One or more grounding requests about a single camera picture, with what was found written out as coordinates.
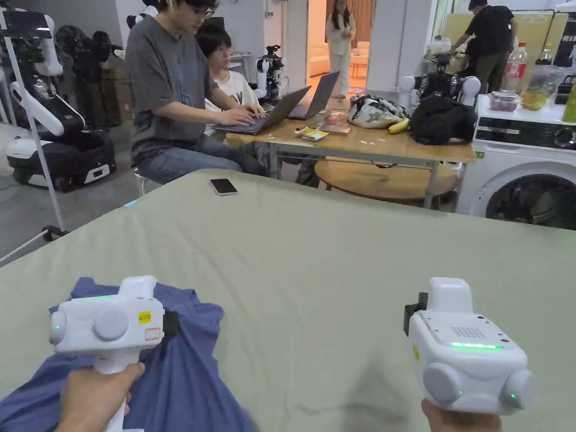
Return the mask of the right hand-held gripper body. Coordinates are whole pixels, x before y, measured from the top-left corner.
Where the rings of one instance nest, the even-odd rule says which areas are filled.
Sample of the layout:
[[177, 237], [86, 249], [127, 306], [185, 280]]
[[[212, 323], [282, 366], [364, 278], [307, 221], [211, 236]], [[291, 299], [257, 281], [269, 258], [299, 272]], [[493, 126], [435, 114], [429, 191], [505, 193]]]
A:
[[511, 415], [529, 406], [528, 357], [493, 320], [473, 310], [469, 284], [433, 277], [404, 308], [403, 330], [423, 397], [452, 412]]

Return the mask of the person's left hand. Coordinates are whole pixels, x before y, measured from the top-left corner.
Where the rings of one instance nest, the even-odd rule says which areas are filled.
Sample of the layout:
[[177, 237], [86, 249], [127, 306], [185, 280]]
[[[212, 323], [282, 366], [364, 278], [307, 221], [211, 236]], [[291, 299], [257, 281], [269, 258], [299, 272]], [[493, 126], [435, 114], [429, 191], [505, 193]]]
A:
[[72, 371], [60, 395], [57, 431], [105, 431], [120, 411], [130, 408], [130, 389], [143, 375], [143, 363], [129, 364], [119, 373], [104, 375], [94, 368]]

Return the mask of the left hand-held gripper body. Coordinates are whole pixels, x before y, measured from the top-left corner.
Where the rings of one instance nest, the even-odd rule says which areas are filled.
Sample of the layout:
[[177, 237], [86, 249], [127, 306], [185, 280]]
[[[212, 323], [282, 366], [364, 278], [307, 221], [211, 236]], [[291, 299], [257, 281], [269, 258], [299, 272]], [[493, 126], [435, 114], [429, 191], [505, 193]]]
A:
[[[85, 368], [104, 375], [141, 363], [141, 352], [158, 346], [165, 335], [166, 312], [155, 297], [157, 284], [153, 276], [128, 277], [116, 294], [60, 304], [51, 315], [49, 340], [55, 353], [90, 356], [93, 364]], [[151, 431], [137, 412], [132, 387], [129, 413], [123, 417], [119, 411], [105, 431]]]

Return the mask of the person's right hand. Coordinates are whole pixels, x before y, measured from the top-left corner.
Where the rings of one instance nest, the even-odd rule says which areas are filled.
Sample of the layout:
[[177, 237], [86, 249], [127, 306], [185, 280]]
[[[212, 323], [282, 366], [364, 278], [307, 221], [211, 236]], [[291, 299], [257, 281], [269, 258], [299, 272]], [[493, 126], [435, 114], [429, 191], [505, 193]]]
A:
[[502, 431], [502, 421], [497, 415], [447, 411], [426, 399], [421, 402], [421, 409], [432, 432]]

